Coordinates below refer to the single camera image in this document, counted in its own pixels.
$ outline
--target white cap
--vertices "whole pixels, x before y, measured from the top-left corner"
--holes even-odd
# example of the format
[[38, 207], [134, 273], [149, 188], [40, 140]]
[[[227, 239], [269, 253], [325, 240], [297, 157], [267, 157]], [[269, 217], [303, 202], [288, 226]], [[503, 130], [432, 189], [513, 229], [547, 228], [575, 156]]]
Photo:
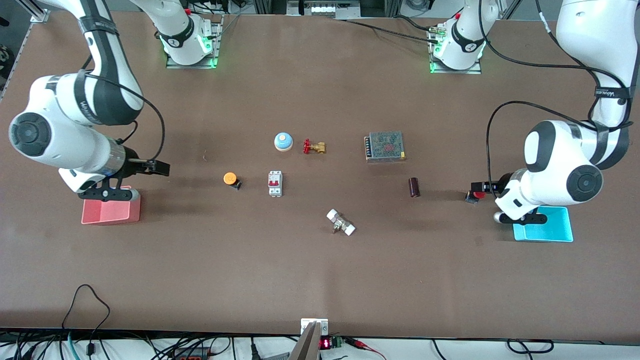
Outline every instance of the white cap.
[[336, 211], [335, 209], [331, 209], [331, 211], [329, 211], [329, 214], [326, 215], [326, 218], [329, 220], [333, 220], [336, 215], [338, 215], [338, 211]]
[[353, 225], [349, 225], [349, 227], [347, 227], [347, 228], [344, 230], [344, 233], [345, 233], [345, 234], [347, 234], [347, 235], [349, 236], [349, 235], [353, 234], [353, 232], [354, 232], [354, 231], [356, 231], [356, 227], [355, 227], [355, 226], [353, 226]]

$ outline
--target cyan plastic tray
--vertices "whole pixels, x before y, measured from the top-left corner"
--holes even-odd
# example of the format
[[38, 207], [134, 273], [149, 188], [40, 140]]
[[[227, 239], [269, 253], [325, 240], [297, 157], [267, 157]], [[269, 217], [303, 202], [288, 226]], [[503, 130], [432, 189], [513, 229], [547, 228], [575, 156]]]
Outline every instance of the cyan plastic tray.
[[543, 225], [513, 224], [513, 236], [516, 241], [554, 241], [570, 243], [573, 241], [569, 211], [562, 206], [540, 206], [538, 213], [547, 216]]

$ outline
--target brown table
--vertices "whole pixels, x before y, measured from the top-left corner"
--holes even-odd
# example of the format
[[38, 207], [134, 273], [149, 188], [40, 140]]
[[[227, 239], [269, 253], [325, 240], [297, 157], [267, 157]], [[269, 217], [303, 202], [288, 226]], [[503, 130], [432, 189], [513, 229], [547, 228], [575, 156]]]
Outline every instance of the brown table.
[[[143, 196], [140, 223], [83, 226], [82, 202], [57, 170], [0, 142], [0, 326], [59, 326], [88, 282], [113, 308], [110, 328], [296, 333], [300, 318], [325, 316], [331, 331], [362, 336], [640, 340], [634, 144], [602, 193], [570, 208], [573, 243], [515, 242], [493, 222], [492, 201], [462, 201], [471, 181], [486, 179], [493, 109], [521, 99], [584, 116], [587, 74], [489, 51], [480, 76], [430, 74], [424, 43], [284, 16], [240, 18], [216, 70], [166, 70], [144, 14], [114, 18], [166, 118], [160, 159], [172, 175], [126, 180]], [[400, 20], [373, 23], [420, 35]], [[498, 22], [491, 36], [508, 55], [568, 63], [537, 22]], [[87, 54], [70, 15], [34, 26], [0, 104], [4, 132], [34, 79], [76, 71]], [[548, 118], [521, 106], [499, 114], [496, 176], [523, 166], [526, 134]], [[128, 145], [150, 156], [159, 124], [148, 107], [138, 120]], [[408, 160], [366, 164], [363, 136], [387, 130], [404, 133]], [[294, 150], [274, 149], [280, 131]], [[302, 154], [307, 137], [327, 153]], [[268, 196], [270, 170], [284, 172], [280, 199]], [[239, 192], [223, 183], [228, 171], [244, 181]], [[331, 233], [332, 208], [354, 235]], [[94, 327], [104, 314], [88, 292], [77, 306], [69, 326]]]

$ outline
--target pink bin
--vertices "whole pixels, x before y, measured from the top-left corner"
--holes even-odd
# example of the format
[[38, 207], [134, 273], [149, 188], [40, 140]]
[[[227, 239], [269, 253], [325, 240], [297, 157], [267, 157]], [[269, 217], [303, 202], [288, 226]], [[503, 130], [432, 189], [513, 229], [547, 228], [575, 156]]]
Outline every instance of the pink bin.
[[83, 225], [118, 225], [140, 220], [140, 196], [133, 201], [85, 200], [82, 209]]

